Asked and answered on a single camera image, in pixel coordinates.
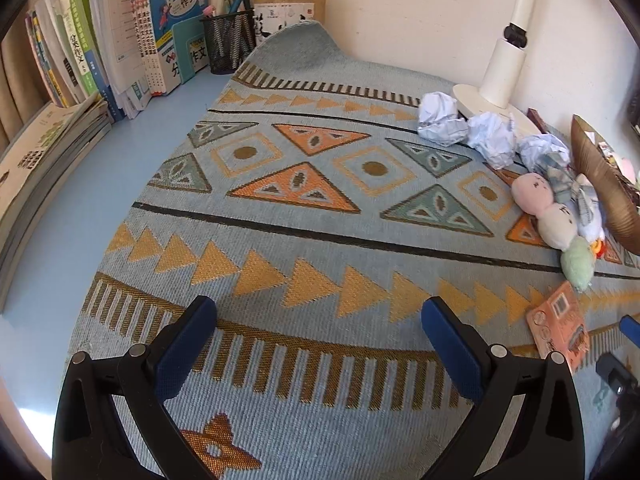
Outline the pink playing card box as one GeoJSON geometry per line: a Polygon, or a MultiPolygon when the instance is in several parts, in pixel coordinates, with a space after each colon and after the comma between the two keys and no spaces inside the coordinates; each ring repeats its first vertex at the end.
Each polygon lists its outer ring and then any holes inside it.
{"type": "Polygon", "coordinates": [[[560,352],[570,371],[578,371],[590,351],[590,338],[569,281],[555,289],[539,306],[529,309],[526,321],[541,359],[560,352]]]}

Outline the red white duck plush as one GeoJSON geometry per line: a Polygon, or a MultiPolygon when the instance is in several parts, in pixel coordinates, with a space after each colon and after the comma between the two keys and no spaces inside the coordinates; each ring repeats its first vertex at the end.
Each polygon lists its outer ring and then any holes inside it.
{"type": "Polygon", "coordinates": [[[589,244],[593,255],[600,259],[605,252],[605,235],[601,209],[598,203],[593,206],[593,215],[587,223],[578,224],[578,233],[589,244]]]}

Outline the three-ball plush keychain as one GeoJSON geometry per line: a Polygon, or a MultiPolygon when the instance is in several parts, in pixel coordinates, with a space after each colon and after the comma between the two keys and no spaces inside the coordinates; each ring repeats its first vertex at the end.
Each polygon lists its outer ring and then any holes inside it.
{"type": "Polygon", "coordinates": [[[558,203],[551,183],[539,174],[522,174],[512,185],[514,202],[536,220],[539,237],[558,250],[561,270],[576,292],[583,292],[590,284],[596,255],[591,244],[578,232],[578,220],[570,207],[558,203]]]}

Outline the plaid fabric bow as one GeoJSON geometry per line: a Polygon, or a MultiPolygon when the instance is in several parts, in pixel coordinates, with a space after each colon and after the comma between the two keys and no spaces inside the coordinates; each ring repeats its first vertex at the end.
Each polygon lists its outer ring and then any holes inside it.
{"type": "Polygon", "coordinates": [[[558,152],[548,152],[538,160],[551,185],[555,201],[560,204],[573,202],[577,207],[579,222],[586,226],[596,216],[598,196],[584,174],[576,174],[558,152]]]}

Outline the brown ribbed bowl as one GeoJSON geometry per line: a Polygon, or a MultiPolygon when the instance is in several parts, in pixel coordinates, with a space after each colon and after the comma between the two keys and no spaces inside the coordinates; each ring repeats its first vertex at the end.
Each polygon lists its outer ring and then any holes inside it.
{"type": "Polygon", "coordinates": [[[635,255],[639,253],[639,215],[636,205],[625,191],[614,169],[587,136],[590,125],[573,115],[570,143],[574,166],[592,183],[605,211],[605,225],[613,237],[635,255]]]}

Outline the dark monitor screen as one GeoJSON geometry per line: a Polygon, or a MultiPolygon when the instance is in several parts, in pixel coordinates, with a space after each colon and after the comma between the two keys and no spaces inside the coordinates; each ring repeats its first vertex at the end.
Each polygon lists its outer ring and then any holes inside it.
{"type": "Polygon", "coordinates": [[[636,92],[630,99],[627,106],[627,120],[629,125],[640,134],[640,92],[636,92]]]}

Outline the small red box behind lamp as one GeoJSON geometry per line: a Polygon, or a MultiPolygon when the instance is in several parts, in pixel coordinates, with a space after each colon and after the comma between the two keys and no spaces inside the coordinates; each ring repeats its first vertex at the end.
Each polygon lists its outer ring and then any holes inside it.
{"type": "Polygon", "coordinates": [[[548,133],[549,129],[541,118],[539,113],[534,108],[529,108],[526,112],[526,117],[538,128],[542,133],[548,133]]]}

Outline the white desk lamp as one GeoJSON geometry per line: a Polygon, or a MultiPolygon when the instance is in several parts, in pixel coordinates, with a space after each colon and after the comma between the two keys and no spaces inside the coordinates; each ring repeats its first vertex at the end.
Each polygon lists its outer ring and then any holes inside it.
{"type": "Polygon", "coordinates": [[[527,32],[535,3],[536,0],[515,0],[510,23],[496,42],[482,84],[479,87],[456,84],[452,88],[459,112],[465,118],[485,112],[496,113],[503,119],[513,118],[518,138],[538,131],[535,124],[511,104],[526,58],[527,32]]]}

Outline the patterned blue woven mat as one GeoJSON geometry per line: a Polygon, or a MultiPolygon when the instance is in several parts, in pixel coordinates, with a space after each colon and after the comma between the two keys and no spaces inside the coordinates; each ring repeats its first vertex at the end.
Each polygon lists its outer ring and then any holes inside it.
{"type": "MultiPolygon", "coordinates": [[[[420,138],[439,78],[357,61],[307,22],[277,32],[156,168],[108,245],[70,360],[150,344],[198,296],[216,328],[164,407],[213,479],[426,479],[472,410],[422,328],[444,300],[486,344],[541,359],[526,313],[567,281],[513,181],[465,141],[420,138]]],[[[590,351],[572,373],[585,477],[637,351],[639,254],[605,225],[576,292],[590,351]]]]}

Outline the beige curtain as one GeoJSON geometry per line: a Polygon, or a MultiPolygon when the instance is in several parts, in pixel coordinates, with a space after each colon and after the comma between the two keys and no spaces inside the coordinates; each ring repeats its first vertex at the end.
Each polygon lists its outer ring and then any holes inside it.
{"type": "Polygon", "coordinates": [[[49,99],[19,18],[1,41],[0,84],[0,148],[4,152],[49,99]]]}

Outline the upright books row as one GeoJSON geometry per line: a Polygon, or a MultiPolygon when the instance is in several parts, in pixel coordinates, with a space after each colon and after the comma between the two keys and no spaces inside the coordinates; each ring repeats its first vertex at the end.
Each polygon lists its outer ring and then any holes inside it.
{"type": "Polygon", "coordinates": [[[113,122],[145,110],[132,0],[30,0],[24,23],[49,99],[70,107],[98,94],[113,122]]]}

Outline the teal bookend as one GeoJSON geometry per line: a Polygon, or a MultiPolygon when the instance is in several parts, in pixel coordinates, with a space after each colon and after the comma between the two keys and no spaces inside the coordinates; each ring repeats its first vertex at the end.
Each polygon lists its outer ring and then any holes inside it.
{"type": "Polygon", "coordinates": [[[171,31],[178,56],[180,80],[185,84],[208,65],[203,21],[199,16],[194,16],[175,24],[171,31]]]}

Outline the black mesh pen holder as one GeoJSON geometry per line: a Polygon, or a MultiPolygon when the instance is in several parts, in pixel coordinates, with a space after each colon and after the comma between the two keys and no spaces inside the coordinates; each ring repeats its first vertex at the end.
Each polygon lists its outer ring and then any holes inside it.
{"type": "Polygon", "coordinates": [[[256,48],[252,10],[201,18],[210,71],[233,74],[256,48]]]}

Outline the blue study book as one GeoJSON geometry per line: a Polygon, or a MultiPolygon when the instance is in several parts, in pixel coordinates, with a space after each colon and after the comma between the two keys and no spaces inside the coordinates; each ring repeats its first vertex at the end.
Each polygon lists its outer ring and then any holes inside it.
{"type": "Polygon", "coordinates": [[[144,76],[153,96],[180,84],[175,25],[200,15],[208,0],[129,0],[144,76]]]}

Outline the brown cardboard box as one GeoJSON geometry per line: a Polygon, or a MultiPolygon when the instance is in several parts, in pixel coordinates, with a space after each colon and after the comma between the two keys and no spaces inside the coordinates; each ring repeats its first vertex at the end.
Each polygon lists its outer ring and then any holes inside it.
{"type": "Polygon", "coordinates": [[[281,29],[306,20],[324,23],[326,0],[254,0],[257,44],[281,29]]]}

